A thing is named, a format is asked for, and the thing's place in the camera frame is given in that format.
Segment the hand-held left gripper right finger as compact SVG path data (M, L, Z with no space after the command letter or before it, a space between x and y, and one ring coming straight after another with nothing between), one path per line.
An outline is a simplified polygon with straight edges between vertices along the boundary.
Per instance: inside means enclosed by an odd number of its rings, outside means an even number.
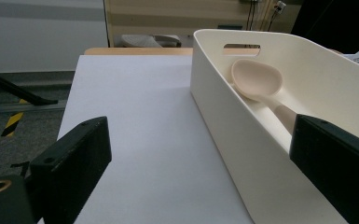
M359 224L359 138L315 117L298 115L291 161L349 224Z

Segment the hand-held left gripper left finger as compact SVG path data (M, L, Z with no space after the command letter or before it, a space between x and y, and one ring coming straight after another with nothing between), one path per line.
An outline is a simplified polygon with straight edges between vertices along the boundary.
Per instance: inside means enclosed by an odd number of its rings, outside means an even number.
M86 120L30 163L35 220L73 224L112 160L108 120Z

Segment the white plastic bin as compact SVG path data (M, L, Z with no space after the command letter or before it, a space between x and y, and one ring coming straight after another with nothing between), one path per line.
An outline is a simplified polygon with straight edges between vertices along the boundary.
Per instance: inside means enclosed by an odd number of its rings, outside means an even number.
M278 69L276 99L297 113L334 123L359 137L359 64L308 39L282 33L198 30L190 89L255 224L347 224L292 163L291 136L264 105L232 84L242 57L227 44L258 45L255 60Z

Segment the beige spoon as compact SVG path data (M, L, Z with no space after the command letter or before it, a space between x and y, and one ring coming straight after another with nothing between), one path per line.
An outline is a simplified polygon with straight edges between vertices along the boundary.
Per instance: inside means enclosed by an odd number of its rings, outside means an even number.
M235 89L244 97L267 106L284 128L293 134L297 113L274 98L283 86L283 76L271 65L239 59L231 66Z

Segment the yellow black hazard tape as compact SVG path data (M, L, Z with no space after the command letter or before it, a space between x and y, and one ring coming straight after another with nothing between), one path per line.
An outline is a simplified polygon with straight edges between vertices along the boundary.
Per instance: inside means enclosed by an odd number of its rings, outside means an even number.
M16 111L10 115L7 124L1 133L3 137L9 137L14 134L18 124L20 123L21 118L23 117L23 114L23 111Z

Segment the white table sheet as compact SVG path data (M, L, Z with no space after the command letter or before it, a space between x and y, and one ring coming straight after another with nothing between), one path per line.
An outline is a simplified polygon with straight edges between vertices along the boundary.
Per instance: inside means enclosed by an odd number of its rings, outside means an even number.
M106 116L113 159L76 224L253 224L190 70L188 56L79 57L59 134Z

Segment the black stand leg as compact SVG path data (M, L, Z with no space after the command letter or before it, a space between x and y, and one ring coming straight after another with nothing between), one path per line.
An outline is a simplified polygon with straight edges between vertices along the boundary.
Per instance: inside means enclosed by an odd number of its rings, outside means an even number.
M22 100L25 100L27 103L30 103L31 105L36 105L36 106L56 105L59 102L58 100L49 100L37 96L1 77L0 77L0 89L14 96L19 97Z

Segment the grey chair base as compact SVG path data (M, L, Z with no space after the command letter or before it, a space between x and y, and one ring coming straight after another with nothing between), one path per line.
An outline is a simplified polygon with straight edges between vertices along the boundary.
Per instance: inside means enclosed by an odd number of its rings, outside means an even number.
M177 35L122 35L122 45L130 48L181 48Z

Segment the black curtain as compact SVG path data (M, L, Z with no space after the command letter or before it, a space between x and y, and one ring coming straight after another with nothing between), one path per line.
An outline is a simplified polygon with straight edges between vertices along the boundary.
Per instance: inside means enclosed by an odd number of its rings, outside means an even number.
M342 53L359 51L359 0L304 0L292 35Z

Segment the aluminium floor rail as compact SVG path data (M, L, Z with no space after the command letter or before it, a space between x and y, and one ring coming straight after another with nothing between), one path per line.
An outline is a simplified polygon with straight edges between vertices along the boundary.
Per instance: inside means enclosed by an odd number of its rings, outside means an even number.
M66 100L59 100L57 104L52 104L52 105L32 105L28 103L2 104L0 105L0 114L19 113L19 112L27 112L27 111L64 110L66 104L67 104Z

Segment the white wall socket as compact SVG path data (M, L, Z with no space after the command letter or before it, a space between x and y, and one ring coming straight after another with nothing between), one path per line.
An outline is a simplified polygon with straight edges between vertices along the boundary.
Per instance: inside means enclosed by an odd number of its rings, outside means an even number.
M281 13L283 12L283 10L285 9L285 7L286 7L286 3L283 2L282 0L279 0L279 1L276 3L276 5L274 6L274 10L275 10L277 13L281 14Z

